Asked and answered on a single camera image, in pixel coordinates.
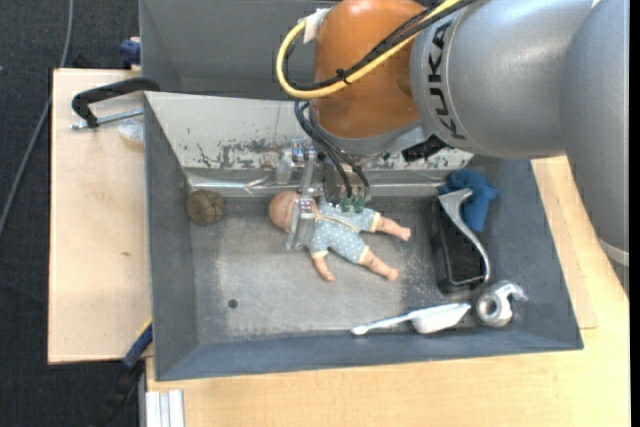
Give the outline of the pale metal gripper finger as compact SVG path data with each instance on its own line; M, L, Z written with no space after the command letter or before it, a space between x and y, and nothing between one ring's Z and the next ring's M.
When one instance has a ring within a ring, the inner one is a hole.
M316 219L315 207L316 203L309 195L302 195L294 200L290 231L286 239L286 247L289 250L309 247Z
M281 148L281 155L276 165L274 177L279 185L285 185L291 181L296 170L305 166L305 143L303 140L291 140Z

